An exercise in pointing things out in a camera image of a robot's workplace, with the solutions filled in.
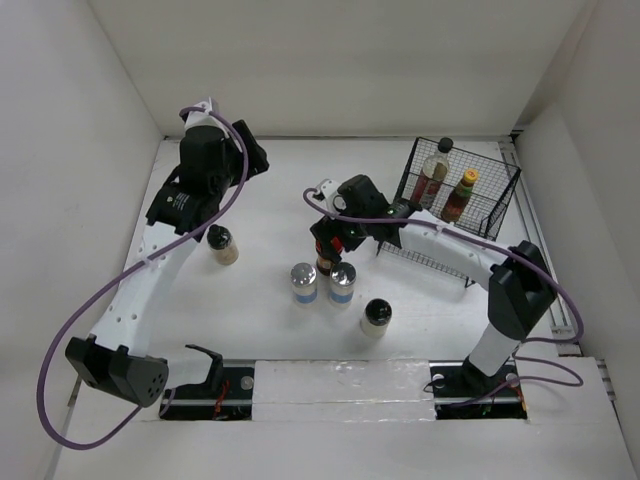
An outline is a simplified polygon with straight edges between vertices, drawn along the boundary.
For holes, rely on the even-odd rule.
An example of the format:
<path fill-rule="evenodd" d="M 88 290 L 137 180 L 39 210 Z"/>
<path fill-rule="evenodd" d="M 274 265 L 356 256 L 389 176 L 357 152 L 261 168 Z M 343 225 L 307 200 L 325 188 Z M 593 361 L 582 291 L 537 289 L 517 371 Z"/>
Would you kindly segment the red-lid sauce jar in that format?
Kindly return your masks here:
<path fill-rule="evenodd" d="M 317 254 L 316 267 L 322 275 L 328 276 L 332 268 L 341 261 L 342 244 L 337 237 L 328 242 L 317 240 L 315 249 Z"/>

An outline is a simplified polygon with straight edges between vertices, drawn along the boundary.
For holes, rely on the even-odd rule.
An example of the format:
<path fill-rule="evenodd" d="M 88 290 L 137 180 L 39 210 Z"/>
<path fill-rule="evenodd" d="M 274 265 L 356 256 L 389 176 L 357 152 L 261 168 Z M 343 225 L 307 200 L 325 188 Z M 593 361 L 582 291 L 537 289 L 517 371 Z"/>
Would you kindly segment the silver-lid shaker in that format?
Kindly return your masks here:
<path fill-rule="evenodd" d="M 357 280 L 356 268 L 348 262 L 334 265 L 329 274 L 329 300 L 340 308 L 347 308 L 353 299 Z"/>
<path fill-rule="evenodd" d="M 317 271 L 310 263 L 295 264 L 290 271 L 293 298 L 299 306 L 309 306 L 317 299 Z"/>

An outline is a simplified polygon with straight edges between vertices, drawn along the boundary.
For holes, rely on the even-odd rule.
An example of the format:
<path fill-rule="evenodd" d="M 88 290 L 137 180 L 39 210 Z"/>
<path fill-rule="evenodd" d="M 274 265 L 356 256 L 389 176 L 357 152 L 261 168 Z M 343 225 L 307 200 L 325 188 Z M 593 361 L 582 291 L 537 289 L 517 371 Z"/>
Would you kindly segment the black-lid white spice jar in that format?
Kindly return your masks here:
<path fill-rule="evenodd" d="M 391 319 L 390 303 L 381 298 L 374 298 L 364 308 L 360 328 L 366 336 L 379 339 L 385 335 Z"/>

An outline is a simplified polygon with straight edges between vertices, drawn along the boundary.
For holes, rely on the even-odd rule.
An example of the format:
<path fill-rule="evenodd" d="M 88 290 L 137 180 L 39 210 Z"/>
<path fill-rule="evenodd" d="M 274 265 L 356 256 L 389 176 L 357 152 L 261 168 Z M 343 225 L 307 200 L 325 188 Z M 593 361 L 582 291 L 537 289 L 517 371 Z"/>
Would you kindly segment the tall black-cap sauce bottle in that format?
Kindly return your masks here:
<path fill-rule="evenodd" d="M 430 210 L 449 171 L 448 154 L 453 148 L 453 140 L 443 137 L 436 151 L 428 156 L 421 167 L 410 201 Z"/>

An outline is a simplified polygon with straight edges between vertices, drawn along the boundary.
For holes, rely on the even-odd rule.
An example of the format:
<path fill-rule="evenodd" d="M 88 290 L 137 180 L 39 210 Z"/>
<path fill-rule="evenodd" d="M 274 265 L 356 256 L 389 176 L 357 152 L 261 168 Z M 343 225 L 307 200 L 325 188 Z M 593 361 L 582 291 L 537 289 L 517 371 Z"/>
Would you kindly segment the yellow-cap sauce bottle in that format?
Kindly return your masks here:
<path fill-rule="evenodd" d="M 470 168 L 464 172 L 463 177 L 449 194 L 442 208 L 440 218 L 447 223 L 457 222 L 464 212 L 473 193 L 473 188 L 479 178 L 479 172 Z"/>

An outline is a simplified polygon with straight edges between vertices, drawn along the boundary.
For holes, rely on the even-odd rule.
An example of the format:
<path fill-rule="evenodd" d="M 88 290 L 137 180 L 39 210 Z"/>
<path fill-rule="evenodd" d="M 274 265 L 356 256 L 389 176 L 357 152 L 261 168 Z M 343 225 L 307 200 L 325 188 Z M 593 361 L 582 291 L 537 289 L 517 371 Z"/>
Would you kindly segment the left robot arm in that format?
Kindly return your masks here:
<path fill-rule="evenodd" d="M 226 192 L 269 168 L 245 121 L 225 124 L 195 108 L 183 119 L 179 162 L 147 210 L 133 273 L 119 281 L 89 335 L 65 349 L 87 386 L 141 408 L 156 402 L 169 377 L 167 361 L 148 350 L 173 281 L 223 210 Z"/>

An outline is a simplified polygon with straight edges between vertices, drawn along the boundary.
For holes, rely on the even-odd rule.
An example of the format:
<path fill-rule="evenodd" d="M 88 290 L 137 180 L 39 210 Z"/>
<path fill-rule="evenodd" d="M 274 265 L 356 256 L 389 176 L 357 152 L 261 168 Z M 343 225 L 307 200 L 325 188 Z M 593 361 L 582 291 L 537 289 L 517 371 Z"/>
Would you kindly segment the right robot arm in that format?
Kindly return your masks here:
<path fill-rule="evenodd" d="M 389 202 L 366 175 L 325 180 L 304 200 L 321 219 L 310 231 L 322 258 L 338 263 L 367 238 L 417 253 L 470 279 L 488 294 L 488 325 L 454 379 L 467 395 L 495 389 L 499 371 L 557 298 L 539 248 L 470 235 L 415 202 Z"/>

